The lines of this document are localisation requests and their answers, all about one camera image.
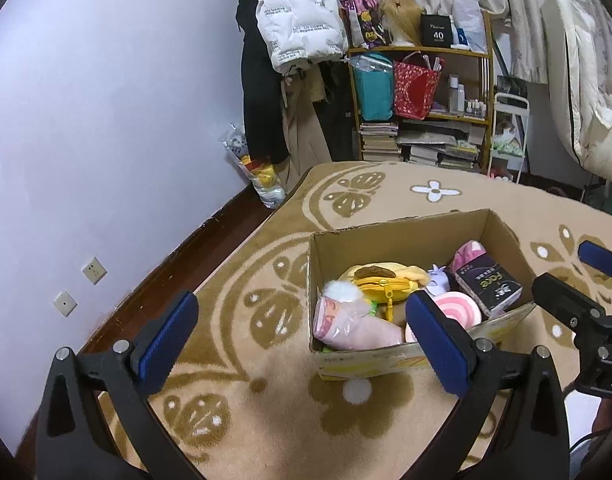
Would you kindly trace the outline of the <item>black tissue pack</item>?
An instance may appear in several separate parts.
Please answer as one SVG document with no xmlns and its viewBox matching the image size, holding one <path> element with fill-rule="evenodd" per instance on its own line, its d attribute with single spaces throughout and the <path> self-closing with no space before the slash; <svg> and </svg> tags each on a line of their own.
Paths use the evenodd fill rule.
<svg viewBox="0 0 612 480">
<path fill-rule="evenodd" d="M 458 268 L 455 279 L 486 318 L 504 315 L 522 296 L 522 284 L 488 254 Z"/>
</svg>

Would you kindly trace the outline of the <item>pink swirl lollipop pillow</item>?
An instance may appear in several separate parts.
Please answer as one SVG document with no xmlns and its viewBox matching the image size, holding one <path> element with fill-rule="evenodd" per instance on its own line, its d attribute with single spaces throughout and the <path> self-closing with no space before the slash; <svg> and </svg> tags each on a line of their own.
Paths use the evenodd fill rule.
<svg viewBox="0 0 612 480">
<path fill-rule="evenodd" d="M 405 341 L 412 344 L 417 342 L 417 336 L 415 336 L 410 318 L 412 315 L 408 313 L 409 307 L 412 304 L 412 300 L 417 298 L 419 294 L 413 292 L 406 302 L 406 325 L 405 325 Z M 482 322 L 482 313 L 480 307 L 477 306 L 476 302 L 464 294 L 464 292 L 444 292 L 439 296 L 431 296 L 434 300 L 435 305 L 439 308 L 447 318 L 452 318 L 460 323 L 464 330 L 469 330 Z"/>
</svg>

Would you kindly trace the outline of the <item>pink towel pack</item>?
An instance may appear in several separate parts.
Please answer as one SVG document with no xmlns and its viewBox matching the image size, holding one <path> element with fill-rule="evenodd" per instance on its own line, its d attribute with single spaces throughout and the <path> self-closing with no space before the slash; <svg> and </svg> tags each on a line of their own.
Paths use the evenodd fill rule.
<svg viewBox="0 0 612 480">
<path fill-rule="evenodd" d="M 371 315 L 364 299 L 342 302 L 321 296 L 315 305 L 312 336 L 341 351 L 375 350 L 399 346 L 405 341 L 402 329 Z"/>
</svg>

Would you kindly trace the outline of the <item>yellow dog plush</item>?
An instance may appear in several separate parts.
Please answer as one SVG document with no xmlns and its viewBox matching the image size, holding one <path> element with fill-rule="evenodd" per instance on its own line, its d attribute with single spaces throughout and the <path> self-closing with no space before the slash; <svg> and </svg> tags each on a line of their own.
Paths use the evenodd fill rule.
<svg viewBox="0 0 612 480">
<path fill-rule="evenodd" d="M 431 281 L 429 274 L 418 266 L 404 266 L 397 262 L 352 266 L 339 279 L 355 284 L 369 301 L 383 306 L 384 318 L 388 322 L 395 319 L 395 304 L 406 300 Z"/>
</svg>

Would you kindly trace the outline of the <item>pink plush toy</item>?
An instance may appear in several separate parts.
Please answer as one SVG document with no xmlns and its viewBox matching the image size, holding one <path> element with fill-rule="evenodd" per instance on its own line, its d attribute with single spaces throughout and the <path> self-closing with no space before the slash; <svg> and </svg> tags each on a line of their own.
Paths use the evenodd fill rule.
<svg viewBox="0 0 612 480">
<path fill-rule="evenodd" d="M 474 259 L 484 255 L 487 252 L 484 245 L 478 240 L 469 240 L 464 243 L 456 252 L 449 264 L 449 270 L 451 274 L 455 274 L 470 263 Z"/>
</svg>

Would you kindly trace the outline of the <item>white purple plush toy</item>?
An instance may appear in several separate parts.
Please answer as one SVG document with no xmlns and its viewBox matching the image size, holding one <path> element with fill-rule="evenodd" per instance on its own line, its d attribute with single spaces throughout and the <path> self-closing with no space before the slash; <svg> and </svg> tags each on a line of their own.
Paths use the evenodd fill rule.
<svg viewBox="0 0 612 480">
<path fill-rule="evenodd" d="M 458 288 L 455 278 L 445 266 L 433 266 L 427 271 L 429 282 L 424 287 L 425 292 L 433 298 L 443 296 L 447 292 L 454 292 Z"/>
</svg>

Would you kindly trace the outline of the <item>beige patterned carpet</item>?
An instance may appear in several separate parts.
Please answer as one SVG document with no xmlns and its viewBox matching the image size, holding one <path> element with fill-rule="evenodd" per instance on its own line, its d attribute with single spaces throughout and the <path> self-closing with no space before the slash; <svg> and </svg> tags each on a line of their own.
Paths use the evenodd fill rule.
<svg viewBox="0 0 612 480">
<path fill-rule="evenodd" d="M 431 364 L 329 382 L 309 351 L 309 240 L 402 218 L 490 209 L 534 272 L 550 273 L 612 315 L 612 278 L 578 258 L 612 252 L 612 216 L 519 184 L 406 162 L 312 168 L 287 201 L 196 292 L 199 319 L 149 404 L 201 479 L 408 479 L 457 404 Z M 560 388 L 575 386 L 575 334 L 537 304 L 496 348 L 550 351 Z M 500 391 L 467 466 L 486 453 L 510 393 Z M 143 466 L 110 397 L 100 408 L 124 459 Z"/>
</svg>

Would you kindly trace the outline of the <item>cardboard box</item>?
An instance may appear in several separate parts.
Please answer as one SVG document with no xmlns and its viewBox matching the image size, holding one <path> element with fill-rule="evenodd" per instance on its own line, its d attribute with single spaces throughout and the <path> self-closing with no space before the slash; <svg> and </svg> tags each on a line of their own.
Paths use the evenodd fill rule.
<svg viewBox="0 0 612 480">
<path fill-rule="evenodd" d="M 309 312 L 315 313 L 324 285 L 340 278 L 352 266 L 397 262 L 428 270 L 433 263 L 450 262 L 469 240 L 481 242 L 494 261 L 522 285 L 522 296 L 504 314 L 468 331 L 474 339 L 486 337 L 497 344 L 536 304 L 530 292 L 534 272 L 519 248 L 518 238 L 490 209 L 451 211 L 313 234 L 307 267 Z M 325 352 L 321 342 L 310 337 L 309 351 L 319 377 L 329 382 L 401 373 L 428 364 L 415 342 L 375 350 Z"/>
</svg>

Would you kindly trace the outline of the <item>red gift bag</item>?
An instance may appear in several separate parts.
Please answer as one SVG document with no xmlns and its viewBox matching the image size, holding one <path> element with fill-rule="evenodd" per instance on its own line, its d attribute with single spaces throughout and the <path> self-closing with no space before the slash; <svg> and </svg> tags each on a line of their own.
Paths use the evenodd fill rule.
<svg viewBox="0 0 612 480">
<path fill-rule="evenodd" d="M 414 51 L 394 66 L 394 111 L 400 118 L 423 120 L 432 108 L 443 59 Z"/>
</svg>

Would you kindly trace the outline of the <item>black box with 40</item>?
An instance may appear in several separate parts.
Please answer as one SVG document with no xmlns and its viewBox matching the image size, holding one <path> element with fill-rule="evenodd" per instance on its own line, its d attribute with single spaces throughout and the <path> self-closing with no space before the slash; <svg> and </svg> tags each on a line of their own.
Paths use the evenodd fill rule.
<svg viewBox="0 0 612 480">
<path fill-rule="evenodd" d="M 424 47 L 449 49 L 453 44 L 451 20 L 447 15 L 422 14 L 421 34 Z"/>
</svg>

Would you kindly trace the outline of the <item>teal bag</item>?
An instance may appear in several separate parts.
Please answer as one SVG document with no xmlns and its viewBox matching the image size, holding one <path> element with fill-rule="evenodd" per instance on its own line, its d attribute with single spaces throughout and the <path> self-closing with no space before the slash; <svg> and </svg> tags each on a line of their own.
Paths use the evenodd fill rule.
<svg viewBox="0 0 612 480">
<path fill-rule="evenodd" d="M 361 117 L 367 122 L 386 122 L 394 114 L 394 63 L 378 53 L 349 58 L 353 68 Z"/>
</svg>

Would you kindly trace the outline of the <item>plastic bag with toys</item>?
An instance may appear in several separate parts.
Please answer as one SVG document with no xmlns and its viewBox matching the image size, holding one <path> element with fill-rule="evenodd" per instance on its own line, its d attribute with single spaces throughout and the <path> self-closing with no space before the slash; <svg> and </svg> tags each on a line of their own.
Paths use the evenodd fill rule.
<svg viewBox="0 0 612 480">
<path fill-rule="evenodd" d="M 278 209 L 285 200 L 284 188 L 271 162 L 251 157 L 244 128 L 231 125 L 220 142 L 235 166 L 251 182 L 261 202 L 269 209 Z"/>
</svg>

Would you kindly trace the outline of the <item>white puffer jacket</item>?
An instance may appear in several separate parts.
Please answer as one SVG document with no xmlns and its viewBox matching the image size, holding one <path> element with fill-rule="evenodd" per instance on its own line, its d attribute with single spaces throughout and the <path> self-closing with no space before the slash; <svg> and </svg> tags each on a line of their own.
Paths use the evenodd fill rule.
<svg viewBox="0 0 612 480">
<path fill-rule="evenodd" d="M 272 67 L 283 76 L 337 61 L 348 49 L 337 0 L 257 0 L 256 20 Z"/>
</svg>

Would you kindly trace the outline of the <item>lower wall socket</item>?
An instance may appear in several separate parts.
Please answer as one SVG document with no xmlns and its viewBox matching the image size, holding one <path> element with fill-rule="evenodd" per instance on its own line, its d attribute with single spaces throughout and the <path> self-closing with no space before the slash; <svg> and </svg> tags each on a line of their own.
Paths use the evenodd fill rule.
<svg viewBox="0 0 612 480">
<path fill-rule="evenodd" d="M 77 301 L 66 290 L 63 290 L 54 298 L 53 306 L 67 318 L 77 307 Z"/>
</svg>

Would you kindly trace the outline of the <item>upper wall socket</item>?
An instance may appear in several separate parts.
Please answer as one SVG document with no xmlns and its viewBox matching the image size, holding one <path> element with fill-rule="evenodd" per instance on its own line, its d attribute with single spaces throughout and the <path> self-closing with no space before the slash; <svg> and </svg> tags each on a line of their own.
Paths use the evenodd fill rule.
<svg viewBox="0 0 612 480">
<path fill-rule="evenodd" d="M 93 257 L 84 265 L 82 268 L 82 273 L 86 278 L 88 278 L 92 285 L 97 285 L 102 278 L 108 274 L 108 271 L 106 271 L 105 266 L 100 263 L 100 260 L 97 257 Z"/>
</svg>

